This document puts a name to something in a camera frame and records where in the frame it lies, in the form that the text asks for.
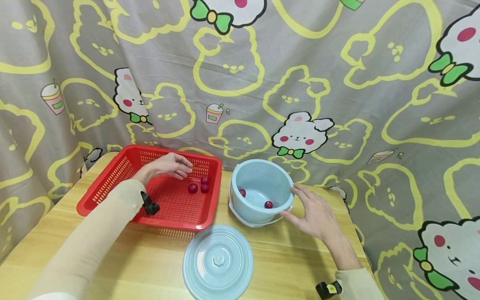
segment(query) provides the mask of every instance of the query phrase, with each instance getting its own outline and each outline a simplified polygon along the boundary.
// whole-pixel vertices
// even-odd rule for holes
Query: light blue bucket
[[[233,170],[228,205],[244,225],[252,228],[269,225],[282,218],[275,218],[280,211],[292,209],[291,186],[292,179],[278,165],[263,159],[246,160]],[[245,190],[245,198],[240,189]],[[265,208],[266,201],[271,201],[273,208]]]

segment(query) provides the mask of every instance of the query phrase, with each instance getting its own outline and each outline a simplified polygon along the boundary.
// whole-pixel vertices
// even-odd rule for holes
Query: red plastic basket
[[[166,174],[152,178],[146,191],[160,205],[160,211],[149,216],[142,208],[132,222],[193,231],[207,228],[213,222],[218,203],[222,161],[214,156],[143,145],[126,146],[110,161],[80,199],[77,212],[87,216],[117,184],[130,179],[143,165],[169,152],[185,156],[193,163],[193,171],[184,180]],[[190,194],[188,186],[196,183],[200,187],[200,178],[205,176],[210,180],[209,191],[201,193],[199,188],[197,193]]]

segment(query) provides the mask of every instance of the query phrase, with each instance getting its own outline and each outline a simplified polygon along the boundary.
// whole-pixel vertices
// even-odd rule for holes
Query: beige sleeve
[[[81,299],[111,245],[142,208],[140,191],[145,187],[134,179],[118,184],[67,238],[28,299],[54,292]]]
[[[384,300],[375,280],[365,268],[337,271],[335,277],[342,286],[341,300]]]

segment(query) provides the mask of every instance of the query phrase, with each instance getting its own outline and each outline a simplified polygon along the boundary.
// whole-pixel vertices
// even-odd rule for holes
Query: table surface
[[[84,219],[77,214],[76,204],[115,155],[108,153],[99,159],[10,253],[0,266],[2,299],[25,299],[48,261]],[[336,270],[328,249],[283,219],[263,228],[242,225],[228,208],[230,177],[231,172],[222,171],[214,224],[237,228],[252,247],[253,276],[240,299],[318,300],[315,285],[333,281]],[[333,206],[360,262],[371,271],[342,199],[333,191],[309,188]],[[294,214],[303,215],[297,197],[293,207]],[[102,261],[85,299],[193,299],[183,283],[181,267],[193,236],[192,232],[130,223]]]

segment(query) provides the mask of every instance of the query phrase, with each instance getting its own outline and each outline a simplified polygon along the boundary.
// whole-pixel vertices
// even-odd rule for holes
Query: cartoon print fabric
[[[144,144],[336,191],[387,300],[480,299],[474,1],[1,8],[0,260],[101,156]]]
[[[312,120],[309,112],[294,112],[272,136],[272,145],[278,148],[279,156],[291,155],[301,159],[327,142],[326,131],[334,125],[332,119]]]
[[[459,224],[425,222],[419,231],[423,247],[413,251],[428,282],[462,299],[480,299],[480,216]]]
[[[196,21],[213,24],[218,33],[226,35],[231,26],[252,25],[266,7],[267,0],[193,0],[190,15]]]
[[[113,101],[118,105],[119,109],[130,115],[130,121],[133,123],[149,123],[151,120],[145,108],[144,100],[140,95],[132,73],[129,68],[120,68],[115,70],[115,95]]]
[[[476,49],[480,39],[480,5],[453,21],[437,42],[440,57],[432,62],[429,71],[440,73],[442,86],[451,86],[461,78],[480,81],[480,59]]]

